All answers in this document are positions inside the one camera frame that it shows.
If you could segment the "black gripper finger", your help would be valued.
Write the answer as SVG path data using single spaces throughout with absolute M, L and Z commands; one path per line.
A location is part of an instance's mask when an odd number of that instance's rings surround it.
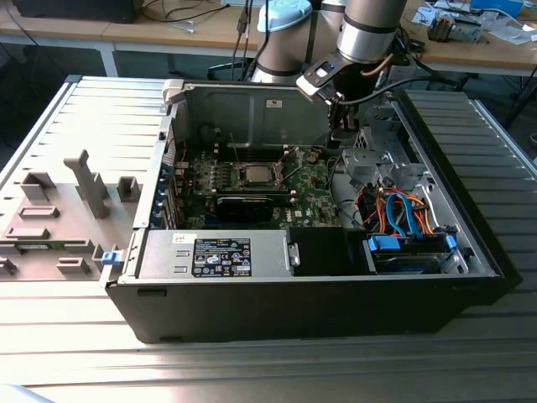
M 336 149 L 341 142 L 341 126 L 342 121 L 345 119 L 345 107 L 339 102 L 334 101 L 329 106 L 327 117 L 329 133 L 326 140 L 326 147 L 328 149 Z
M 360 129 L 359 106 L 351 105 L 345 107 L 345 115 L 343 118 L 343 130 L 346 133 L 356 133 Z

